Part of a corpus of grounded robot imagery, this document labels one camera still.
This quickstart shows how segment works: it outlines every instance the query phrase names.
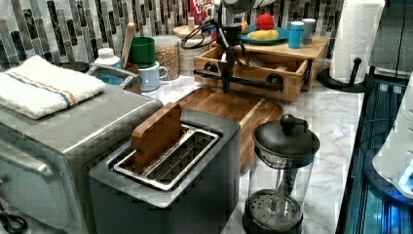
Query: blue cup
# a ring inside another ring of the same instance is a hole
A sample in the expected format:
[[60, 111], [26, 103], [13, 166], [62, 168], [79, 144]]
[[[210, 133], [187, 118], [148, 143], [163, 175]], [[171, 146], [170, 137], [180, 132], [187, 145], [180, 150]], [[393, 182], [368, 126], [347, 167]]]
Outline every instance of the blue cup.
[[304, 22], [294, 21], [291, 23], [288, 36], [288, 48], [300, 49], [304, 33]]

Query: blue mug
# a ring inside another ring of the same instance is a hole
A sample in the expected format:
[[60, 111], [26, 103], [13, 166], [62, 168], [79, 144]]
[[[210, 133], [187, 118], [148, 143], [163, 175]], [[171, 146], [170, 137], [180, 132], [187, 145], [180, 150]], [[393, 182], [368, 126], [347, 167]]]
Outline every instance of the blue mug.
[[300, 49], [303, 40], [304, 22], [294, 21], [291, 23], [288, 36], [288, 48]]
[[[161, 76], [162, 70], [165, 71], [165, 75]], [[142, 80], [140, 84], [140, 90], [142, 92], [150, 92], [159, 88], [160, 79], [164, 79], [168, 76], [168, 69], [164, 66], [160, 66], [158, 61], [155, 61], [155, 65], [148, 68], [140, 69], [139, 76]]]

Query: french press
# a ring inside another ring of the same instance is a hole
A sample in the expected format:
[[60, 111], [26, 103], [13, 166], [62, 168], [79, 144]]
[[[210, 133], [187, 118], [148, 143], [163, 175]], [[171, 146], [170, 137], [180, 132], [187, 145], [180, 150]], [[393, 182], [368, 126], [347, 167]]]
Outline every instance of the french press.
[[253, 133], [243, 227], [247, 234], [301, 233], [304, 198], [319, 138], [305, 120], [283, 115]]

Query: wooden spoon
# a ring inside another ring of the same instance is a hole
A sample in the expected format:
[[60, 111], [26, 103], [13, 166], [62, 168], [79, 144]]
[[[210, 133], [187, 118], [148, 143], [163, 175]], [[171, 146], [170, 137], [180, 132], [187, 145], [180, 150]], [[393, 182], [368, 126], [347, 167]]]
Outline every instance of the wooden spoon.
[[134, 23], [129, 22], [125, 32], [124, 48], [122, 50], [122, 68], [125, 68], [128, 62], [129, 51], [131, 49], [131, 39], [134, 37]]

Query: french press lid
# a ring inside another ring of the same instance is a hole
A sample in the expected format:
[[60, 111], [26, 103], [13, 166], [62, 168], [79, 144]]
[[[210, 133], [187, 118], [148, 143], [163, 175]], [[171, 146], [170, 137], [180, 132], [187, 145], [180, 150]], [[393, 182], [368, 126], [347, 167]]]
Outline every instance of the french press lid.
[[290, 114], [262, 124], [253, 134], [255, 153], [274, 169], [305, 167], [319, 150], [319, 138], [308, 127], [307, 121]]

